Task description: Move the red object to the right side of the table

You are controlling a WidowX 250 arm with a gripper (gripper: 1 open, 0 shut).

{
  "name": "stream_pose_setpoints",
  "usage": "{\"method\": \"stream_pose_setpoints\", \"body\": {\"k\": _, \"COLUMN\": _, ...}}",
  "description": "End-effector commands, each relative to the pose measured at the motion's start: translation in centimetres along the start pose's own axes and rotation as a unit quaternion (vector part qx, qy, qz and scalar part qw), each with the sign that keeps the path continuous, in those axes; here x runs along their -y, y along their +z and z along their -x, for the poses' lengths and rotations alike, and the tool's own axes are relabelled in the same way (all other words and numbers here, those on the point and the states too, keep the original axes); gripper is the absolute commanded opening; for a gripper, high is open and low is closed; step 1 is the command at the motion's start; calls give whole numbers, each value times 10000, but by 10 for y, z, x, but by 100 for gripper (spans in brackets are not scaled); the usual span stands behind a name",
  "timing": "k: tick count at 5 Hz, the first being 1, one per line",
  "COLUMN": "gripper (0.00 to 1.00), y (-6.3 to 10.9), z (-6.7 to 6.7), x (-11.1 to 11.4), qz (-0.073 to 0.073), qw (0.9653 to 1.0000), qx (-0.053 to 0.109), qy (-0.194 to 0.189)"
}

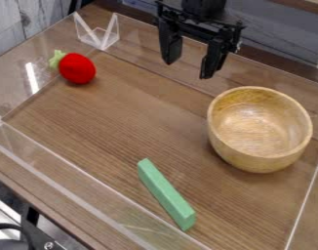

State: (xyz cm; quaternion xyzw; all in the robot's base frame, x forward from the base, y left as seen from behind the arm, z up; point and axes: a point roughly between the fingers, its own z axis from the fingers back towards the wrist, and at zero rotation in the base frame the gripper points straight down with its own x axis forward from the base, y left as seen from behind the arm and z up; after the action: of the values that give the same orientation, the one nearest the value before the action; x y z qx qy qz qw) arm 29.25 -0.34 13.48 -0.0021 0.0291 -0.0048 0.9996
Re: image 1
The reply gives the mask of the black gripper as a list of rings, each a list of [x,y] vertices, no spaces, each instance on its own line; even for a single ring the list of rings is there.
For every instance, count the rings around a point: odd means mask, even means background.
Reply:
[[[221,32],[228,35],[229,51],[236,53],[241,46],[245,24],[226,12],[228,0],[157,0],[157,25],[162,59],[173,64],[182,56],[184,38],[189,36],[208,42]],[[209,42],[208,53],[201,64],[201,79],[210,79],[222,69],[228,57],[228,44],[222,38]]]

